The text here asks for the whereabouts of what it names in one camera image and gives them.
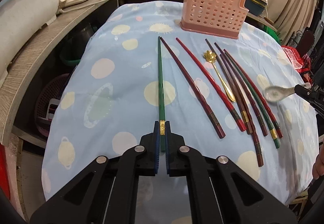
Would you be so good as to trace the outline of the person hand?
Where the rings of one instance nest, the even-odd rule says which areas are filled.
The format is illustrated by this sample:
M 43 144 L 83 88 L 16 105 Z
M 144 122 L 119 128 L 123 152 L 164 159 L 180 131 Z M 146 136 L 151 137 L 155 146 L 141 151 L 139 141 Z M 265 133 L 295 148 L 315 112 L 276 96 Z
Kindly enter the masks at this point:
M 324 146 L 321 145 L 320 152 L 312 168 L 312 176 L 315 180 L 324 175 Z

